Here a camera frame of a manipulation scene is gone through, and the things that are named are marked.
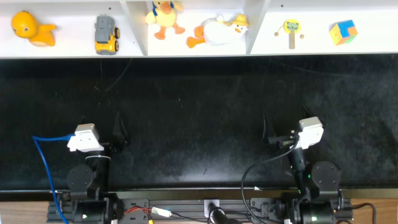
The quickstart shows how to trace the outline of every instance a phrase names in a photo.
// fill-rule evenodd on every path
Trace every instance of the duck's head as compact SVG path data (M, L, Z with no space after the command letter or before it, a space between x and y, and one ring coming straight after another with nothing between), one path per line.
M249 24L247 22L246 16L239 14L232 22L231 26L237 33L244 34L246 31L248 31Z
M15 35L22 38L31 38L39 31L39 23L32 14L21 11L15 14L11 20L11 26Z
M154 7L160 9L164 14L170 14L174 5L171 1L154 1Z

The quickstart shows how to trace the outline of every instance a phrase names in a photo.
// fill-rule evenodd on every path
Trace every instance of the yellow plush duck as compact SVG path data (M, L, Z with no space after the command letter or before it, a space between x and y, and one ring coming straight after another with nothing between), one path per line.
M168 27L173 27L176 34L182 34L185 29L179 27L176 23L177 13L174 9L181 11L182 5L175 1L154 1L152 2L153 10L148 13L145 21L151 24L158 24L160 26L160 31L155 34L155 37L159 40L164 40L166 38L165 33Z
M55 29L53 24L40 24L34 16L27 11L21 11L15 14L11 20L11 26L15 35L29 39L29 41L38 47L55 45L54 36L51 30Z
M239 14L232 22L224 22L224 17L208 19L202 26L195 28L195 37L187 39L187 45L194 48L198 44L222 45L230 43L244 36L248 30L248 22L245 15Z

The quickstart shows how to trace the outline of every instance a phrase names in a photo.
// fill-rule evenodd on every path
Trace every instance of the blue cable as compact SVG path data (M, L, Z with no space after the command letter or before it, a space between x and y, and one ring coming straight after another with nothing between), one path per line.
M37 137L37 136L32 136L33 142L35 142L36 148L37 148L37 150L39 150L39 153L42 156L43 163L44 163L44 166L45 166L45 170L47 171L47 175L49 177L51 191L52 191L52 196L54 197L55 206L57 207L58 213L60 214L60 216L61 216L61 218L62 218L62 220L63 220L63 222L65 224L69 224L69 223L68 223L68 220L65 218L65 216L62 213L60 205L58 204L57 195L55 194L54 183L53 183L52 178L51 178L49 165L47 164L47 161L45 160L45 157L44 157L44 154L42 152L42 149L40 148L39 141L69 141L69 139L72 136L74 136L74 134L69 134L67 136L57 137L57 138L41 138L41 137Z

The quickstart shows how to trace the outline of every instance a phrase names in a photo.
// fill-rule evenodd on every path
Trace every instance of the yellow hat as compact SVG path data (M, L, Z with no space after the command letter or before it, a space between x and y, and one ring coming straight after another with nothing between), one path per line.
M239 25L239 26L248 26L248 21L246 19L245 15L239 14L236 16L236 19L232 21L233 24Z

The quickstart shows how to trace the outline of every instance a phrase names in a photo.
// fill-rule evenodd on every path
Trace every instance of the black tabletop surface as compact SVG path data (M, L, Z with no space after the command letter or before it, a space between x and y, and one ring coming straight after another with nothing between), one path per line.
M302 104L327 124L308 161L334 162L343 187L398 185L396 55L133 59L118 79L128 63L0 61L0 190L50 188L32 135L73 133L85 116L106 139L118 111L131 143L111 155L111 190L239 187L250 164L280 153L261 141L263 114L284 132L303 118ZM66 189L85 155L66 142L40 145L56 188ZM286 158L247 180L295 185Z

